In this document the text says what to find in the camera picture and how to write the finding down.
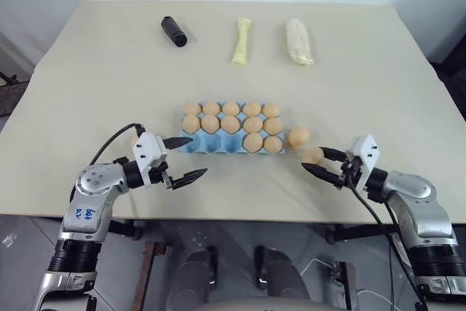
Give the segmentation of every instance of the handwritten label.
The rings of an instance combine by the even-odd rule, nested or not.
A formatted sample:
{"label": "handwritten label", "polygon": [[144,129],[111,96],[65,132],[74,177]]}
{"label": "handwritten label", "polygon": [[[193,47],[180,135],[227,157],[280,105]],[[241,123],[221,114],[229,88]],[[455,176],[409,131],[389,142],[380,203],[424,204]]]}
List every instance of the handwritten label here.
{"label": "handwritten label", "polygon": [[84,207],[78,207],[76,208],[75,212],[75,217],[78,220],[84,219],[87,221],[92,221],[95,218],[95,212],[97,210],[97,207],[94,206],[84,206]]}

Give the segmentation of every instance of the wire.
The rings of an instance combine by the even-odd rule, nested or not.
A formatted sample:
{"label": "wire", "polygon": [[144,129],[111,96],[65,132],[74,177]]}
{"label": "wire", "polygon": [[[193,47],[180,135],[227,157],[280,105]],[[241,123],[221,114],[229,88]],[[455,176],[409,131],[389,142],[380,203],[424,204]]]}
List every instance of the wire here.
{"label": "wire", "polygon": [[[121,134],[123,134],[126,130],[129,130],[131,129],[132,127],[135,127],[136,130],[139,132],[140,130],[142,131],[143,130],[143,126],[142,124],[139,124],[139,123],[131,123],[131,124],[128,124],[126,125],[125,127],[122,127],[120,130],[118,130],[115,134],[113,134],[108,140],[107,142],[105,142],[102,147],[99,148],[99,150],[97,151],[97,153],[95,154],[95,156],[91,159],[89,165],[93,165],[95,164],[95,162],[97,162],[98,158],[102,155],[102,153],[106,150],[106,148],[108,147],[108,145],[110,145],[110,143],[112,143],[113,141],[115,141],[115,139],[120,136]],[[71,193],[70,193],[70,202],[73,200],[73,197],[74,197],[74,192],[76,191],[76,187],[73,186],[73,189],[71,190]]]}
{"label": "wire", "polygon": [[393,226],[395,226],[396,232],[398,233],[398,237],[401,239],[401,230],[400,230],[400,227],[398,226],[398,224],[397,224],[397,222],[396,222],[395,214],[393,213],[392,208],[388,205],[387,202],[385,202],[385,208],[386,208],[387,211],[388,211],[388,215],[390,215],[390,219],[392,220]]}
{"label": "wire", "polygon": [[392,268],[392,247],[388,244],[388,260],[389,260],[389,267],[390,267],[390,301],[392,304],[391,310],[394,310],[395,306],[395,293],[393,292],[393,268]]}
{"label": "wire", "polygon": [[413,292],[416,294],[417,298],[419,299],[419,301],[421,302],[421,304],[427,308],[427,305],[425,304],[425,300],[424,298],[422,298],[422,296],[419,294],[416,286],[414,285],[414,282],[411,280],[411,278],[409,277],[409,273],[408,273],[408,270],[406,269],[406,266],[405,264],[403,263],[403,260],[401,259],[401,256],[400,256],[400,253],[398,253],[398,250],[397,248],[395,247],[395,244],[393,243],[390,235],[388,234],[387,230],[385,229],[385,226],[383,225],[382,221],[380,220],[379,216],[376,214],[376,212],[374,211],[374,209],[371,208],[371,206],[364,200],[364,198],[361,197],[361,195],[359,194],[359,192],[357,191],[357,189],[355,188],[355,185],[353,184],[352,182],[352,177],[351,176],[347,176],[347,180],[348,180],[348,186],[349,186],[349,189],[351,189],[352,193],[356,196],[356,198],[361,202],[362,205],[364,205],[364,207],[366,207],[366,209],[368,210],[368,212],[372,215],[372,217],[374,217],[375,221],[377,222],[377,224],[379,225],[379,228],[380,230],[382,231],[382,233],[384,234],[384,236],[387,238],[388,240],[388,243],[390,244],[390,246],[392,247],[393,251],[395,252],[395,256],[396,256],[396,259],[398,260],[398,263],[400,264],[401,268],[403,269],[403,272],[405,273],[406,275],[406,278],[408,278],[408,281],[409,281],[409,284],[411,285],[411,287],[413,288]]}
{"label": "wire", "polygon": [[97,162],[98,158],[100,157],[100,155],[103,153],[103,151],[105,151],[105,149],[108,147],[108,145],[110,145],[110,143],[112,143],[118,136],[120,136],[121,134],[123,134],[123,132],[125,132],[126,130],[128,129],[131,129],[132,127],[142,127],[141,124],[138,124],[138,123],[131,123],[131,124],[128,124],[126,127],[122,127],[120,130],[118,130],[115,134],[113,134],[113,136],[111,138],[109,138],[107,140],[107,142],[105,142],[102,147],[97,151],[97,153],[95,154],[95,156],[92,158],[92,160],[90,161],[89,165],[93,165],[95,164],[95,162]]}
{"label": "wire", "polygon": [[303,269],[303,271],[302,271],[299,275],[302,276],[302,275],[307,271],[307,269],[309,269],[309,266],[311,266],[311,264],[312,264],[314,261],[315,261],[315,262],[318,262],[319,264],[322,264],[322,265],[324,265],[324,266],[327,266],[327,267],[330,267],[331,269],[333,269],[333,266],[331,266],[330,264],[327,264],[325,261],[322,261],[322,260],[320,260],[320,259],[314,258],[314,259],[312,259],[311,261],[309,261],[309,263],[306,265],[306,267]]}
{"label": "wire", "polygon": [[399,307],[397,307],[393,302],[391,302],[389,299],[387,299],[385,296],[383,295],[380,295],[378,293],[376,293],[375,291],[371,291],[369,289],[361,289],[360,291],[358,291],[358,296],[362,293],[370,293],[370,294],[373,294],[375,296],[378,296],[379,298],[385,300],[386,302],[388,302],[390,305],[391,305],[391,308],[393,310],[397,310],[397,311],[402,311]]}

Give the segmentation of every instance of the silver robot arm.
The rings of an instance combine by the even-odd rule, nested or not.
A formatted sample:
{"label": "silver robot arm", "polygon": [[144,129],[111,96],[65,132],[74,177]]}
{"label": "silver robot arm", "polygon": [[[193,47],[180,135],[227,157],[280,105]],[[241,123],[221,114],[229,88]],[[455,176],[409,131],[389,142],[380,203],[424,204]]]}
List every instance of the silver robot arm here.
{"label": "silver robot arm", "polygon": [[375,168],[379,147],[371,135],[357,138],[342,152],[321,147],[324,157],[342,163],[340,174],[309,163],[303,167],[337,188],[366,190],[368,198],[387,203],[395,212],[401,240],[413,267],[419,295],[427,300],[466,300],[466,264],[450,219],[436,200],[435,187],[425,178]]}
{"label": "silver robot arm", "polygon": [[84,293],[95,284],[95,266],[115,199],[143,185],[163,182],[167,188],[177,189],[196,181],[207,169],[186,173],[177,180],[166,171],[167,149],[190,141],[190,138],[162,140],[144,132],[133,147],[136,161],[120,159],[114,164],[90,165],[79,173],[74,197],[60,227],[55,255],[42,276],[33,311],[95,309],[95,300]]}
{"label": "silver robot arm", "polygon": [[418,288],[428,299],[466,297],[466,265],[450,219],[426,179],[392,171],[382,196],[396,214]]}

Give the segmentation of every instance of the table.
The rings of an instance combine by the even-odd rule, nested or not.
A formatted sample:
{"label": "table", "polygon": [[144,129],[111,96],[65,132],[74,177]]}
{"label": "table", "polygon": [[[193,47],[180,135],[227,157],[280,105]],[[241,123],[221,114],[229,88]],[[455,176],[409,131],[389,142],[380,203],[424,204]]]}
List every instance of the table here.
{"label": "table", "polygon": [[[165,15],[185,29],[185,47],[163,34]],[[253,21],[250,64],[237,66],[230,59],[243,16]],[[308,25],[313,66],[288,57],[289,17]],[[111,134],[142,122],[178,135],[186,101],[278,102],[287,128],[312,131],[311,146],[345,149],[372,133],[380,168],[428,178],[451,220],[466,221],[466,124],[394,8],[350,4],[82,2],[0,134],[0,211],[62,216],[76,174]],[[101,161],[131,155],[132,136]],[[209,171],[176,191],[131,191],[116,201],[116,217],[373,223],[350,191],[308,174],[293,151],[172,151],[167,160],[175,177]]]}

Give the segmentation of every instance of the blue egg carton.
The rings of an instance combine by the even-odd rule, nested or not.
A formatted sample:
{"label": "blue egg carton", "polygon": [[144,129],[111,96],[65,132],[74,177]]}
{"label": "blue egg carton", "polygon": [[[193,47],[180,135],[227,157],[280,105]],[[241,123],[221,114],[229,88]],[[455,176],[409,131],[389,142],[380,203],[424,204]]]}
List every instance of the blue egg carton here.
{"label": "blue egg carton", "polygon": [[[204,106],[206,102],[200,102],[199,105]],[[223,105],[225,102],[218,102],[220,106],[220,110],[222,110]],[[242,128],[243,122],[248,118],[243,112],[242,108],[246,104],[246,102],[237,102],[238,106],[240,107],[240,112],[235,117],[238,118],[240,122],[240,129],[234,134],[228,134],[223,129],[218,129],[214,134],[209,134],[205,132],[202,128],[195,132],[193,135],[185,133],[184,130],[180,132],[180,136],[186,136],[188,138],[192,138],[193,141],[188,143],[187,145],[180,148],[180,150],[184,153],[248,153],[249,152],[242,146],[242,142],[244,141],[245,137],[248,135],[248,132]],[[201,120],[204,117],[204,113],[199,113],[197,115]],[[220,112],[216,115],[218,121],[221,123],[221,120],[226,116],[225,113]],[[258,115],[259,118],[262,119],[263,122],[266,121],[267,117],[263,114]],[[270,135],[266,133],[265,130],[261,130],[258,132],[262,139],[265,140]],[[284,140],[283,131],[278,133],[277,136],[282,142]],[[266,151],[264,147],[259,149],[255,154],[258,153],[265,153],[268,154],[269,152]]]}

